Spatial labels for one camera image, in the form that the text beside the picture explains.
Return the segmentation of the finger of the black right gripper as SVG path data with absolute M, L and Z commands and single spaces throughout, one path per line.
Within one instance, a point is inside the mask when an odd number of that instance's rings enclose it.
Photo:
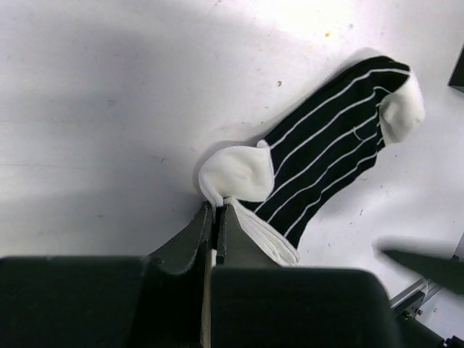
M 380 253 L 455 294 L 463 294 L 463 262 L 401 249 L 382 248 Z

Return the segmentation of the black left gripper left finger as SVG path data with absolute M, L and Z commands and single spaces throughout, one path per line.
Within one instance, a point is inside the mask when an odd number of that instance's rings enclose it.
M 146 256 L 1 259 L 3 347 L 199 347 L 212 208 Z

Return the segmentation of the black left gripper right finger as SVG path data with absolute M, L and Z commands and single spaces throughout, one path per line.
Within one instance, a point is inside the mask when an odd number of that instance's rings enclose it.
M 281 267 L 217 211 L 211 274 L 213 347 L 399 347 L 386 292 L 359 269 Z

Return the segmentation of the black pinstriped sock white toe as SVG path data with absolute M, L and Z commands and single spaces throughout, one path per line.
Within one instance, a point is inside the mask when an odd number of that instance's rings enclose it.
M 275 263 L 295 266 L 311 218 L 424 120 L 413 69 L 382 54 L 354 61 L 254 146 L 218 150 L 199 171 L 213 207 L 230 205 Z

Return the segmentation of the black compartment storage box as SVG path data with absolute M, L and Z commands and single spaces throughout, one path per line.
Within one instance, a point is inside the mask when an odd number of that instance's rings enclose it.
M 450 88 L 464 93 L 464 46 L 460 50 L 460 55 L 457 58 L 454 69 L 448 81 Z

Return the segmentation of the aluminium frame rail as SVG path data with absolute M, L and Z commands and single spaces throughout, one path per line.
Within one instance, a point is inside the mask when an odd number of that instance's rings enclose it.
M 440 292 L 442 287 L 428 279 L 422 278 L 390 300 L 395 315 L 416 317 L 421 315 L 421 307 Z

